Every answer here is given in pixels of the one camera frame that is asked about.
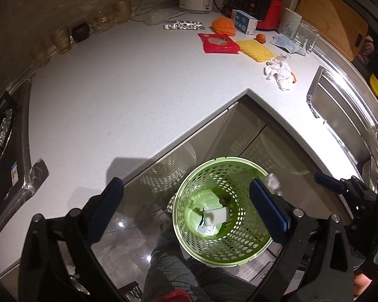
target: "cabinet door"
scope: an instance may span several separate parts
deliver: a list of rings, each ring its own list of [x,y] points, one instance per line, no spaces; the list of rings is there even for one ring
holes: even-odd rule
[[[124,188],[124,197],[106,232],[138,226],[146,230],[148,217],[166,208],[186,176],[205,161],[227,110],[180,143]]]
[[[256,115],[258,111],[254,101],[242,98],[233,109],[227,125],[222,126],[220,139],[208,159],[239,156],[265,125],[265,121]]]
[[[281,183],[283,198],[309,216],[327,219],[337,213],[344,221],[349,219],[335,194],[315,183],[313,175],[318,170],[301,148],[273,124],[268,123],[240,157],[275,174]]]

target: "label sticker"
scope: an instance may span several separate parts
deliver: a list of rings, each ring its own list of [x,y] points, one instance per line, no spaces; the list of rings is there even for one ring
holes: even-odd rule
[[[18,182],[17,162],[11,167],[11,181],[13,186]]]
[[[198,233],[207,236],[213,236],[216,233],[216,225],[206,226],[204,220],[202,219],[198,227]]]

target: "yellow object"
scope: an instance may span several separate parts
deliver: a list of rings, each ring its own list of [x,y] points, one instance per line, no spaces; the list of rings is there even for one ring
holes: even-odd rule
[[[376,97],[378,97],[378,79],[372,73],[370,77],[370,87]]]
[[[241,52],[245,53],[248,57],[251,57],[256,62],[266,62],[269,59],[276,56],[268,48],[264,47],[258,41],[246,40],[236,42],[241,48]]]
[[[227,34],[228,36],[235,36],[235,26],[231,19],[220,17],[214,19],[212,22],[213,30],[217,34]]]

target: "plastic bag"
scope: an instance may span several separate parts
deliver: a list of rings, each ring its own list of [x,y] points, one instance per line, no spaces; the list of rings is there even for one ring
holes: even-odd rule
[[[227,34],[198,34],[203,41],[205,53],[234,53],[238,54],[239,45]]]
[[[165,23],[176,14],[176,10],[173,9],[150,10],[145,14],[135,16],[134,20],[137,22],[145,22],[148,26],[154,26]]]
[[[300,47],[298,44],[294,43],[292,40],[290,40],[288,37],[284,36],[283,34],[277,34],[273,37],[273,39],[270,41],[273,45],[276,45],[277,47],[282,47],[286,49],[290,54],[292,53],[298,53],[303,56],[306,55],[305,51],[305,45],[303,47]]]

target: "person's hand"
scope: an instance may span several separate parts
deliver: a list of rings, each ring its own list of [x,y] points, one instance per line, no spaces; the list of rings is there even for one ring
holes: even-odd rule
[[[371,282],[372,280],[364,274],[354,274],[354,295],[361,295]]]

